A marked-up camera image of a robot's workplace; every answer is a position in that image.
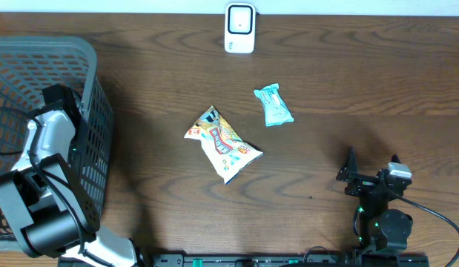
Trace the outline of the teal wet wipes pack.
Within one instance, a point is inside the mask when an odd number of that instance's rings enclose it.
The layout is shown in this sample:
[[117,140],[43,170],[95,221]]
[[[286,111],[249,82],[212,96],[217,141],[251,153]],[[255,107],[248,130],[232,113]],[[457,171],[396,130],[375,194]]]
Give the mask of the teal wet wipes pack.
[[294,121],[291,112],[279,94],[279,89],[279,84],[274,83],[262,89],[254,90],[254,95],[262,103],[266,127]]

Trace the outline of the yellow snack chip bag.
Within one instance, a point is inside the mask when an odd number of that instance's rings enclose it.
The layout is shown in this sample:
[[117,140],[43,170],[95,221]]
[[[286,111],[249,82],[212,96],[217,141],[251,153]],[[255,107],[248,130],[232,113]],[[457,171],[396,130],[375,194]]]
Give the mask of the yellow snack chip bag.
[[226,185],[263,155],[243,141],[213,105],[186,131],[184,138],[200,141],[202,150]]

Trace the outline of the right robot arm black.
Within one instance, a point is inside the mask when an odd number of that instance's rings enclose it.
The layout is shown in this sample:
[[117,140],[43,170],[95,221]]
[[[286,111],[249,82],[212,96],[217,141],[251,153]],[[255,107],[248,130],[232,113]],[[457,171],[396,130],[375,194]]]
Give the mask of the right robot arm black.
[[412,184],[412,172],[392,156],[386,168],[376,175],[360,174],[353,147],[336,180],[346,182],[345,194],[359,199],[357,235],[362,254],[399,254],[406,250],[413,220],[404,212],[389,207]]

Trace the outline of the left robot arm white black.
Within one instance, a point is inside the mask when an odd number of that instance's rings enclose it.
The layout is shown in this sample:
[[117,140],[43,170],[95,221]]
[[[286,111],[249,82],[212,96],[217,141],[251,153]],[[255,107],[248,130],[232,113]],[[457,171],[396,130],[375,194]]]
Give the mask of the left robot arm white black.
[[22,251],[91,266],[149,266],[128,238],[100,224],[94,201],[68,164],[83,124],[77,94],[56,84],[44,106],[24,112],[27,140],[11,170],[0,175],[0,208]]

